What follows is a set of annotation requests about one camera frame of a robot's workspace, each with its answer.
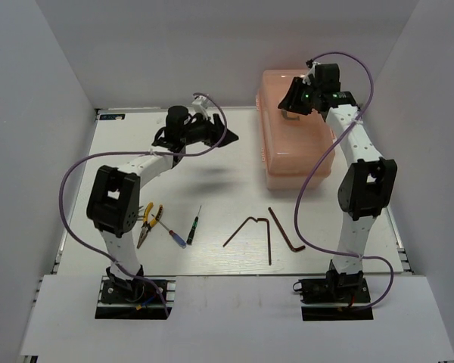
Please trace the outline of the pink plastic toolbox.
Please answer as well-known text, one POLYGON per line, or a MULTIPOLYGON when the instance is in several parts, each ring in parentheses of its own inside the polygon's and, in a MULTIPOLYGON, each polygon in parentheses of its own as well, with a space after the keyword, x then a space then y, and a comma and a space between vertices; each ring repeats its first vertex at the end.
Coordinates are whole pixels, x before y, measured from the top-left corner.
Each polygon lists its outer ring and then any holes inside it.
POLYGON ((256 103, 260 121, 261 155, 269 190, 298 190, 334 136, 321 115, 308 116, 278 109, 294 77, 302 70, 266 70, 256 103))

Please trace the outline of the short-leg brown hex key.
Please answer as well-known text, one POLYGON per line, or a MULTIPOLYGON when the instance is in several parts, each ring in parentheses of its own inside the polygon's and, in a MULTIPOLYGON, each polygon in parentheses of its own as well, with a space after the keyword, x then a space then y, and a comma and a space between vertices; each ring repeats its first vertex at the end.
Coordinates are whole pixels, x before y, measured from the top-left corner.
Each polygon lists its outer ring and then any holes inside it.
POLYGON ((289 250, 292 252, 292 253, 299 253, 303 250, 306 249, 305 246, 300 246, 300 247, 295 247, 292 243, 291 243, 291 240, 289 239, 288 235, 286 234, 285 232, 285 229, 283 228, 283 226, 281 225, 277 215, 275 214, 274 210, 272 209, 272 207, 269 207, 268 208, 268 212, 270 214, 270 216, 272 217, 277 229, 279 230, 279 233, 281 234, 281 236, 283 237, 285 243, 287 244, 289 250))

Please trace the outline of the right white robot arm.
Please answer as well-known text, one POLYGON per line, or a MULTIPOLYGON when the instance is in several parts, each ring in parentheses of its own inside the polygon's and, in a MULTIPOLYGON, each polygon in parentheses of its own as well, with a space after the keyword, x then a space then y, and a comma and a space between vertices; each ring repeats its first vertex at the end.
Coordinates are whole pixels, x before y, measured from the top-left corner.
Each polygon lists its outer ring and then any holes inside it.
POLYGON ((397 165, 373 145, 353 95, 341 91, 339 66, 314 60, 307 66, 309 72, 293 78, 278 108, 304 116, 319 113, 335 134, 347 162, 348 170, 337 192, 343 212, 342 229, 326 283, 327 294, 342 302, 362 280, 368 235, 390 201, 397 165))

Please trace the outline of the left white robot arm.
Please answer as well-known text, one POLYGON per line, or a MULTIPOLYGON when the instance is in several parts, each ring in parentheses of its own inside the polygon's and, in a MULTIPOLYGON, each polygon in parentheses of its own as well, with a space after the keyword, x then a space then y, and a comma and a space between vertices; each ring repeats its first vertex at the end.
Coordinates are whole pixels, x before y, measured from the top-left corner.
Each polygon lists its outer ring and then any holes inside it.
POLYGON ((107 275, 120 281, 118 291, 127 301, 138 301, 145 292, 145 283, 137 278, 143 275, 143 269, 132 237, 141 189, 177 166, 187 146, 202 143, 224 147, 238 140, 225 125, 222 111, 209 116, 202 106, 194 109, 191 114, 187 107, 170 107, 166 125, 154 136, 148 154, 121 166, 101 166, 96 173, 86 215, 99 230, 107 254, 113 259, 107 275))

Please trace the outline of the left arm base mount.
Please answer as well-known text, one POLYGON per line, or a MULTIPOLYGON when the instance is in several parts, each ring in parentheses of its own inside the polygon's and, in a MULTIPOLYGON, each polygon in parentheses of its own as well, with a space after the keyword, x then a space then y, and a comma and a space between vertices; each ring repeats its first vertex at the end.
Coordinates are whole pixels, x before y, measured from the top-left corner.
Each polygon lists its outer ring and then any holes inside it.
POLYGON ((160 293, 151 284, 140 281, 134 292, 126 291, 104 276, 95 309, 96 320, 166 320, 166 306, 171 312, 175 299, 176 279, 153 279, 160 293))

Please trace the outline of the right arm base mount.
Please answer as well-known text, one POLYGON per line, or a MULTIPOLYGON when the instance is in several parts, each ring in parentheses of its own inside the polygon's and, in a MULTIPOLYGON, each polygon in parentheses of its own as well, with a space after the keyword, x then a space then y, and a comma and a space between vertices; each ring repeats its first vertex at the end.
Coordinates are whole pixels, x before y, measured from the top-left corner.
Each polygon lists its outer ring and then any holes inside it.
POLYGON ((321 321, 372 321, 372 308, 366 279, 358 289, 335 293, 328 288, 325 278, 300 279, 293 284, 293 292, 300 295, 302 320, 321 321))

